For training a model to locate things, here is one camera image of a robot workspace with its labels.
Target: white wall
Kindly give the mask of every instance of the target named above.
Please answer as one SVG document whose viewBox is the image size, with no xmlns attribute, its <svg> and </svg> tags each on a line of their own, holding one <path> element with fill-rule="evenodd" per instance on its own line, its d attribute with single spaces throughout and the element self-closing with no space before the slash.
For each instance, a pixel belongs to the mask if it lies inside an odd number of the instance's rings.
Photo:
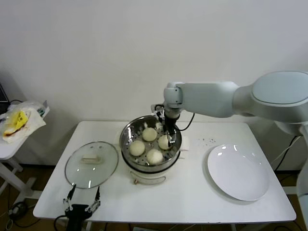
<svg viewBox="0 0 308 231">
<path fill-rule="evenodd" d="M 307 9 L 306 0 L 3 0 L 0 82 L 11 99 L 51 107 L 19 159 L 55 164 L 78 121 L 149 114 L 169 81 L 247 85 L 307 70 Z M 195 120 L 249 122 L 269 159 L 292 138 L 257 118 Z M 282 169 L 300 167 L 297 148 Z"/>
</svg>

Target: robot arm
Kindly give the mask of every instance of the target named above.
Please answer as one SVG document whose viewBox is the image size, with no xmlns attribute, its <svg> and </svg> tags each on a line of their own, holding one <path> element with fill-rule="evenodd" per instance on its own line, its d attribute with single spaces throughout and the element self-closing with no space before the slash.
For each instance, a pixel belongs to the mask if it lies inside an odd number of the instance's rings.
<svg viewBox="0 0 308 231">
<path fill-rule="evenodd" d="M 233 82 L 173 82 L 164 90 L 165 117 L 176 119 L 186 110 L 219 118 L 237 114 L 259 116 L 281 125 L 303 124 L 308 121 L 307 89 L 308 74 L 304 72 L 270 73 L 246 87 Z"/>
</svg>

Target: yellow package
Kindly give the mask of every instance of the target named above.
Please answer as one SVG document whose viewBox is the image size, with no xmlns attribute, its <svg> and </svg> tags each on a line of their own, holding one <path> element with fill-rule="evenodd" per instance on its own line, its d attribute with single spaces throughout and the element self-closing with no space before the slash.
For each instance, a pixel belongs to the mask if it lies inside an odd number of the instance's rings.
<svg viewBox="0 0 308 231">
<path fill-rule="evenodd" d="M 18 111 L 12 114 L 7 123 L 6 130 L 3 136 L 11 136 L 13 133 L 21 129 L 28 121 L 28 117 L 23 111 Z"/>
</svg>

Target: glass lid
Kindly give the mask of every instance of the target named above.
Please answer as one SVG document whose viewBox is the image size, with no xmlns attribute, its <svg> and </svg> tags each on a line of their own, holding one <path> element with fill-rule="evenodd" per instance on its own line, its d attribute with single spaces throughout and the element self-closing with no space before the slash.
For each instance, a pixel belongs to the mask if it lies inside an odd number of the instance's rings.
<svg viewBox="0 0 308 231">
<path fill-rule="evenodd" d="M 94 188 L 108 180 L 118 162 L 119 155 L 112 144 L 103 141 L 88 143 L 69 157 L 65 177 L 77 188 Z"/>
</svg>

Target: black cable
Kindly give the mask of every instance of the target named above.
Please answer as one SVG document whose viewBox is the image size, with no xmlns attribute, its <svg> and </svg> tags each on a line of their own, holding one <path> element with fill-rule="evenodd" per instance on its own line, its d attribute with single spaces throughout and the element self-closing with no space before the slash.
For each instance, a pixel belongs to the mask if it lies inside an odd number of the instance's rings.
<svg viewBox="0 0 308 231">
<path fill-rule="evenodd" d="M 288 176 L 282 178 L 279 182 L 281 183 L 284 179 L 287 179 L 287 178 L 289 178 L 290 176 L 293 176 L 293 175 L 294 175 L 294 174 L 290 174 L 290 175 L 288 175 Z"/>
<path fill-rule="evenodd" d="M 58 231 L 58 229 L 57 229 L 57 227 L 56 227 L 57 220 L 58 220 L 59 218 L 65 218 L 65 217 L 66 217 L 66 215 L 61 215 L 61 216 L 58 216 L 58 217 L 53 221 L 53 228 L 54 228 L 55 231 Z"/>
<path fill-rule="evenodd" d="M 293 139 L 291 140 L 291 142 L 290 142 L 290 144 L 289 144 L 289 148 L 284 152 L 281 161 L 279 162 L 278 166 L 277 166 L 277 167 L 275 168 L 275 170 L 274 170 L 275 172 L 277 171 L 277 169 L 278 169 L 278 168 L 280 167 L 280 165 L 282 164 L 282 162 L 283 162 L 285 156 L 287 155 L 288 151 L 289 151 L 290 148 L 291 148 L 291 145 L 293 144 L 293 141 L 294 141 L 296 138 L 297 138 L 297 136 L 294 136 Z"/>
<path fill-rule="evenodd" d="M 19 227 L 19 228 L 28 228 L 28 227 L 30 227 L 30 226 L 32 226 L 32 225 L 35 225 L 35 224 L 38 223 L 39 221 L 40 221 L 40 219 L 37 219 L 37 220 L 36 220 L 35 222 L 33 222 L 32 224 L 22 226 L 22 225 L 17 224 L 16 221 L 13 220 L 13 224 L 16 225 L 16 226 Z"/>
<path fill-rule="evenodd" d="M 189 128 L 189 126 L 191 125 L 191 123 L 192 123 L 192 121 L 193 121 L 194 115 L 195 115 L 195 113 L 192 115 L 192 118 L 191 118 L 191 120 L 189 121 L 189 124 L 187 125 L 186 128 L 184 128 L 184 129 L 178 129 L 178 130 L 179 130 L 179 131 L 185 131 L 187 128 Z"/>
<path fill-rule="evenodd" d="M 11 100 L 10 103 L 14 102 L 14 101 L 17 101 L 17 102 L 20 102 L 20 103 L 23 103 L 23 101 L 21 100 Z"/>
<path fill-rule="evenodd" d="M 301 230 L 301 231 L 303 231 L 303 229 L 299 226 L 299 224 L 294 220 L 293 221 L 294 223 L 295 223 L 295 225 L 297 225 L 297 227 Z"/>
<path fill-rule="evenodd" d="M 287 229 L 288 231 L 292 231 L 292 230 L 291 230 L 291 229 L 289 229 L 288 227 L 286 227 L 286 226 L 282 226 L 282 225 L 277 226 L 276 228 L 274 228 L 274 231 L 276 231 L 278 228 L 285 228 L 285 229 Z"/>
</svg>

